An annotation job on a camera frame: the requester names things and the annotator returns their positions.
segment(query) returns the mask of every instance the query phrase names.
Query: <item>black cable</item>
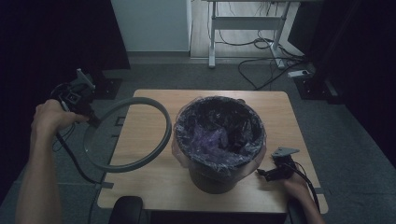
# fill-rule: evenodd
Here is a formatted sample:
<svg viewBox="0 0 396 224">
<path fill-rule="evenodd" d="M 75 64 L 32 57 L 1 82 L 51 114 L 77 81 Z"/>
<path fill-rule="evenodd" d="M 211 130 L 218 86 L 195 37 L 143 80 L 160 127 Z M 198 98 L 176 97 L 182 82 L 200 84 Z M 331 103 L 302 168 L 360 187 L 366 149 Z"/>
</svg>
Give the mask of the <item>black cable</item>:
<svg viewBox="0 0 396 224">
<path fill-rule="evenodd" d="M 320 212 L 320 207 L 319 207 L 319 201 L 318 201 L 318 195 L 315 191 L 314 186 L 312 185 L 312 182 L 308 179 L 308 177 L 306 177 L 306 175 L 304 175 L 303 173 L 301 173 L 299 170 L 295 169 L 294 167 L 288 165 L 287 163 L 283 163 L 283 165 L 287 166 L 288 168 L 290 168 L 292 171 L 294 171 L 294 173 L 296 173 L 297 175 L 299 175 L 300 177 L 303 178 L 303 180 L 305 180 L 306 184 L 308 185 L 309 189 L 312 192 L 312 196 L 314 197 L 314 202 L 317 205 L 317 209 Z"/>
<path fill-rule="evenodd" d="M 260 6 L 257 8 L 256 12 L 254 13 L 253 17 L 257 15 L 257 13 L 260 11 L 260 15 L 262 14 L 262 9 L 264 8 L 264 2 L 261 2 Z"/>
<path fill-rule="evenodd" d="M 84 172 L 81 170 L 81 167 L 78 164 L 78 161 L 76 159 L 76 156 L 73 154 L 72 150 L 70 150 L 69 146 L 66 144 L 66 142 L 64 141 L 64 139 L 62 138 L 62 136 L 59 133 L 56 133 L 56 138 L 58 138 L 58 141 L 61 143 L 61 145 L 64 147 L 64 149 L 66 150 L 67 154 L 69 154 L 70 158 L 72 159 L 73 163 L 76 165 L 76 168 L 79 172 L 79 174 L 88 182 L 93 183 L 93 184 L 100 184 L 97 181 L 94 181 L 92 179 L 90 179 L 89 177 L 87 177 Z"/>
<path fill-rule="evenodd" d="M 268 2 L 262 2 L 262 9 L 260 10 L 260 16 L 262 15 L 262 10 L 264 9 L 265 5 L 268 6 Z"/>
<path fill-rule="evenodd" d="M 270 45 L 269 45 L 269 43 L 268 42 L 271 42 L 271 41 L 268 41 L 268 40 L 264 40 L 264 39 L 256 39 L 257 41 L 255 41 L 254 43 L 253 43 L 253 45 L 254 45 L 254 47 L 256 47 L 256 49 L 269 49 L 270 48 Z M 259 47 L 259 46 L 257 46 L 257 43 L 265 43 L 265 44 L 267 44 L 267 46 L 265 46 L 265 47 Z"/>
<path fill-rule="evenodd" d="M 70 135 L 73 133 L 73 131 L 76 129 L 76 124 L 72 124 L 72 126 L 70 127 L 70 129 L 67 131 L 67 133 L 65 133 L 64 135 L 62 135 L 62 138 L 64 139 L 64 141 L 66 142 L 67 139 L 69 139 Z M 56 139 L 56 141 L 52 144 L 52 151 L 53 152 L 57 152 L 59 150 L 61 150 L 62 145 L 60 147 L 58 147 L 57 149 L 54 149 L 55 144 L 59 142 L 58 139 Z"/>
<path fill-rule="evenodd" d="M 295 67 L 297 65 L 300 65 L 302 63 L 306 63 L 306 61 L 299 61 L 296 64 L 290 65 L 289 67 L 285 68 L 279 75 L 277 75 L 276 77 L 272 78 L 271 80 L 268 80 L 267 82 L 265 82 L 264 84 L 262 84 L 262 86 L 258 87 L 255 89 L 255 91 L 259 91 L 260 89 L 266 87 L 267 85 L 269 85 L 270 83 L 272 83 L 273 81 L 277 80 L 278 78 L 280 78 L 283 74 L 285 74 L 289 69 L 291 69 L 292 67 Z"/>
<path fill-rule="evenodd" d="M 88 224 L 91 224 L 93 206 L 95 205 L 95 201 L 98 196 L 98 193 L 99 193 L 99 189 L 96 190 L 96 192 L 93 196 L 92 202 L 91 202 L 90 212 L 88 213 L 88 222 L 87 222 Z"/>
<path fill-rule="evenodd" d="M 273 39 L 268 39 L 268 38 L 262 37 L 261 30 L 258 30 L 258 31 L 257 31 L 257 36 L 259 37 L 259 39 L 261 39 L 262 41 L 264 41 L 264 42 L 268 45 L 268 47 L 270 46 L 270 42 L 271 42 L 271 43 L 274 42 Z"/>
<path fill-rule="evenodd" d="M 268 9 L 267 9 L 267 14 L 266 14 L 265 16 L 268 16 L 268 13 L 270 12 L 270 9 L 271 9 L 271 5 L 272 5 L 272 4 L 270 4 L 270 6 L 268 7 Z"/>
<path fill-rule="evenodd" d="M 231 9 L 231 3 L 230 2 L 228 2 L 228 6 L 230 7 L 231 13 L 233 13 L 233 10 Z"/>
<path fill-rule="evenodd" d="M 300 168 L 303 169 L 304 175 L 306 175 L 306 171 L 305 171 L 304 167 L 297 161 L 295 161 L 294 163 L 296 163 L 298 166 L 300 166 Z"/>
<path fill-rule="evenodd" d="M 279 2 L 276 2 L 275 16 L 277 16 L 277 6 L 278 5 L 279 5 Z"/>
<path fill-rule="evenodd" d="M 286 69 L 284 69 L 278 76 L 274 77 L 274 78 L 270 78 L 268 79 L 262 86 L 257 87 L 250 79 L 247 78 L 247 76 L 242 72 L 241 70 L 241 65 L 243 63 L 249 63 L 249 62 L 256 62 L 256 61 L 263 61 L 263 60 L 273 60 L 273 59 L 284 59 L 284 60 L 291 60 L 291 61 L 296 61 L 296 64 L 290 65 L 289 67 L 287 67 Z M 298 60 L 293 60 L 291 58 L 260 58 L 260 59 L 251 59 L 251 60 L 245 60 L 242 61 L 240 64 L 238 64 L 238 72 L 239 74 L 248 82 L 250 83 L 253 87 L 254 87 L 254 91 L 258 91 L 264 87 L 266 87 L 268 84 L 270 84 L 271 82 L 277 80 L 280 76 L 282 76 L 287 70 L 289 70 L 290 68 L 297 66 L 299 64 L 305 63 L 305 61 L 298 61 Z"/>
<path fill-rule="evenodd" d="M 257 39 L 255 39 L 255 40 L 253 40 L 251 42 L 247 42 L 247 43 L 244 43 L 244 44 L 233 44 L 233 43 L 229 43 L 229 42 L 224 40 L 224 38 L 221 35 L 221 30 L 219 30 L 219 35 L 220 35 L 220 38 L 222 39 L 222 42 L 221 41 L 216 42 L 217 44 L 226 44 L 226 45 L 231 45 L 231 46 L 245 46 L 245 45 L 254 44 L 257 41 Z"/>
<path fill-rule="evenodd" d="M 268 79 L 268 81 L 274 78 L 274 70 L 272 69 L 272 62 L 273 62 L 273 61 L 274 61 L 274 60 L 272 60 L 272 61 L 270 62 L 271 77 Z"/>
<path fill-rule="evenodd" d="M 207 2 L 207 23 L 206 23 L 207 36 L 209 36 L 209 40 L 212 40 L 212 38 L 210 37 L 210 32 L 209 32 L 209 11 L 210 11 L 210 3 Z"/>
<path fill-rule="evenodd" d="M 305 59 L 306 59 L 306 56 L 305 56 L 305 55 L 300 56 L 300 55 L 292 54 L 292 53 L 288 52 L 285 48 L 283 48 L 283 46 L 281 46 L 281 45 L 279 45 L 279 48 L 280 48 L 280 50 L 282 51 L 282 53 L 283 53 L 284 55 L 287 54 L 287 55 L 285 55 L 285 56 L 289 56 L 289 57 L 291 57 L 291 58 L 300 59 L 300 60 L 305 60 Z"/>
<path fill-rule="evenodd" d="M 61 87 L 63 87 L 63 86 L 69 86 L 69 85 L 70 85 L 70 84 L 67 83 L 67 82 L 64 82 L 64 83 L 59 84 L 58 86 L 56 86 L 56 87 L 51 91 L 51 93 L 50 93 L 50 95 L 49 95 L 49 98 L 54 97 L 54 96 L 53 96 L 54 93 L 55 93 L 56 91 L 59 91 L 59 89 L 60 89 Z"/>
</svg>

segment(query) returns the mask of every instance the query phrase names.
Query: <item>black curtain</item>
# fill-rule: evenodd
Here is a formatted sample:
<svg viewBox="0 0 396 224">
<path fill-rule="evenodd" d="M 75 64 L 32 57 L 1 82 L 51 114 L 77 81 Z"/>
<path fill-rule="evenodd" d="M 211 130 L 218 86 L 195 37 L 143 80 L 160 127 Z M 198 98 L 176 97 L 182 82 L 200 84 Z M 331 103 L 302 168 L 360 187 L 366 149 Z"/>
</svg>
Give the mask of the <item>black curtain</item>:
<svg viewBox="0 0 396 224">
<path fill-rule="evenodd" d="M 109 0 L 1 1 L 0 29 L 2 202 L 27 162 L 35 106 L 77 68 L 100 86 L 103 70 L 130 65 Z"/>
<path fill-rule="evenodd" d="M 339 24 L 339 18 L 344 18 L 341 23 L 347 17 L 350 20 L 328 57 L 320 58 L 320 73 L 314 79 L 330 80 L 341 102 L 396 167 L 396 7 L 391 0 L 329 0 L 322 11 L 328 13 L 323 13 L 318 23 L 316 46 L 327 39 L 328 24 Z"/>
</svg>

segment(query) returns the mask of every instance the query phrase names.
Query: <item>gray carpet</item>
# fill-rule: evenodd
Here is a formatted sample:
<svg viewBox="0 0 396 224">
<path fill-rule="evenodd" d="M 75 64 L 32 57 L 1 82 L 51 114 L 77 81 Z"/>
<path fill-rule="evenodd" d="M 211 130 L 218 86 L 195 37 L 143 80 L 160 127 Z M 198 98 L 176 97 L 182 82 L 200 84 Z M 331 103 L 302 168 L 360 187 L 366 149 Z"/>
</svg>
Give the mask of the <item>gray carpet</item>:
<svg viewBox="0 0 396 224">
<path fill-rule="evenodd" d="M 243 69 L 257 86 L 271 76 L 268 63 L 245 65 Z M 116 101 L 132 96 L 138 89 L 253 89 L 239 75 L 237 64 L 218 63 L 216 69 L 209 69 L 204 63 L 132 64 L 131 71 L 109 71 L 106 74 L 123 78 Z M 324 215 L 327 223 L 396 222 L 396 171 L 344 105 L 301 100 L 292 79 L 286 76 L 262 90 L 285 91 L 290 98 L 329 205 L 329 212 Z M 113 103 L 95 101 L 93 108 L 100 115 Z M 83 152 L 82 135 L 86 127 L 85 124 L 77 125 L 67 143 L 77 154 L 86 174 L 100 180 L 103 173 L 89 163 Z M 96 152 L 100 154 L 98 160 L 109 159 L 111 152 L 106 148 Z M 63 149 L 54 154 L 64 223 L 87 223 L 96 189 L 80 177 Z M 0 223 L 14 222 L 20 185 L 21 177 L 15 181 L 0 207 Z M 110 213 L 110 210 L 94 204 L 91 223 L 107 223 Z"/>
</svg>

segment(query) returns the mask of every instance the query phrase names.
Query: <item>wooden table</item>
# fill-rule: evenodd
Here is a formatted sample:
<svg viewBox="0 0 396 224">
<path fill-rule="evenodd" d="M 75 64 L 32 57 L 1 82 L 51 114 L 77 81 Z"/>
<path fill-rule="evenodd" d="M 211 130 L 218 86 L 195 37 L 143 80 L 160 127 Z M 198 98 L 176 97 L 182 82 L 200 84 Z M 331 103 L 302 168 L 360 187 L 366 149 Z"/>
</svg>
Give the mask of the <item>wooden table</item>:
<svg viewBox="0 0 396 224">
<path fill-rule="evenodd" d="M 180 108 L 196 97 L 213 95 L 244 99 L 262 119 L 267 132 L 267 152 L 260 166 L 275 168 L 271 154 L 278 147 L 293 147 L 301 151 L 293 154 L 295 161 L 306 170 L 315 188 L 320 188 L 315 169 L 291 108 L 290 100 L 281 91 L 180 91 L 139 90 L 134 96 L 154 99 L 165 106 L 175 123 Z M 111 164 L 126 164 L 149 154 L 163 137 L 165 119 L 160 111 L 149 105 L 132 105 L 124 121 L 119 142 Z M 148 210 L 286 213 L 287 195 L 276 182 L 266 182 L 255 173 L 238 182 L 223 194 L 205 193 L 192 183 L 188 169 L 182 168 L 172 155 L 171 140 L 163 152 L 148 165 L 128 173 L 106 174 L 112 189 L 101 189 L 98 205 L 112 208 L 125 195 L 143 199 Z M 318 196 L 322 213 L 328 211 L 322 194 Z"/>
</svg>

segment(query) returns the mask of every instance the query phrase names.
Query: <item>trash can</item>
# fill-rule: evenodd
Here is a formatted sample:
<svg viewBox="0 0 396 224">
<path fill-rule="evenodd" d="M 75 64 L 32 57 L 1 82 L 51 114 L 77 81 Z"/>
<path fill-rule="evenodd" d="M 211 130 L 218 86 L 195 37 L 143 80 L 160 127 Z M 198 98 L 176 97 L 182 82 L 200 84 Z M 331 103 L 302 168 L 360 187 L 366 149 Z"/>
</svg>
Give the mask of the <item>trash can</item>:
<svg viewBox="0 0 396 224">
<path fill-rule="evenodd" d="M 260 117 L 243 100 L 210 96 L 180 109 L 172 153 L 198 189 L 219 194 L 260 166 L 265 140 Z"/>
</svg>

